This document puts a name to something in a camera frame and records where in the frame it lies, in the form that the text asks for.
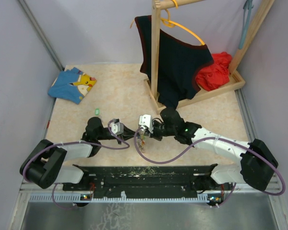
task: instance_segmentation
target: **wooden frame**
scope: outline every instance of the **wooden frame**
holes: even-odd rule
[[[176,0],[179,6],[187,5],[190,3],[195,3],[203,0]],[[237,67],[240,64],[244,54],[249,48],[251,42],[253,41],[257,31],[259,30],[261,24],[263,23],[266,15],[271,9],[275,0],[262,0],[257,13],[255,14],[248,32],[246,34],[244,46],[242,49],[238,49],[235,56],[233,57],[230,65],[229,65],[229,83],[220,87],[219,89],[213,91],[205,91],[202,89],[199,91],[195,97],[191,100],[185,99],[179,101],[178,108],[184,107],[186,105],[193,104],[195,102],[199,102],[217,95],[220,95],[225,92],[229,92],[232,90],[240,89],[244,86],[245,81],[241,77],[241,75],[237,72]],[[145,87],[148,90],[149,96],[151,97],[154,107],[156,108],[157,114],[159,114],[165,106],[158,101],[158,65],[159,65],[159,40],[160,40],[160,18],[161,18],[161,10],[169,9],[175,7],[174,2],[172,0],[152,0],[152,63],[151,63],[151,83],[149,79],[145,79]]]

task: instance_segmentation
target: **crumpled red fabric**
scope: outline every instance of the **crumpled red fabric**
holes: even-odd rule
[[[212,58],[215,61],[214,64],[201,69],[195,77],[197,84],[207,91],[218,89],[229,82],[228,67],[232,59],[231,55],[222,52],[212,54]]]

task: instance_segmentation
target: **green object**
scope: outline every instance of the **green object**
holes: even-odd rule
[[[95,116],[99,116],[99,109],[95,109]]]

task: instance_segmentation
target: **table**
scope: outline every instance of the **table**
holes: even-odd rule
[[[77,67],[97,79],[96,85],[80,104],[57,99],[48,127],[47,139],[52,142],[76,141],[82,137],[89,118],[95,116],[95,109],[106,127],[109,120],[119,118],[128,128],[138,128],[139,116],[156,115],[143,80],[146,75],[139,72],[140,64],[96,64],[69,65]],[[228,92],[178,109],[185,121],[195,122],[208,130],[228,138],[247,141],[247,134],[241,117],[235,92]],[[118,147],[114,140],[101,141],[103,145]],[[125,150],[101,149],[91,158],[74,159],[65,164],[81,166],[151,166],[136,152],[133,140],[128,140],[130,148]],[[187,145],[182,145],[173,137],[161,142],[147,138],[145,156],[155,161],[172,159]],[[211,165],[232,164],[233,162],[213,152],[193,148],[181,158],[168,165]]]

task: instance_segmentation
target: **gray floor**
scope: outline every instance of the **gray floor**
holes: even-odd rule
[[[52,203],[29,203],[22,225],[22,230],[277,229],[269,198],[264,194],[234,194],[221,208],[111,203],[65,211]]]

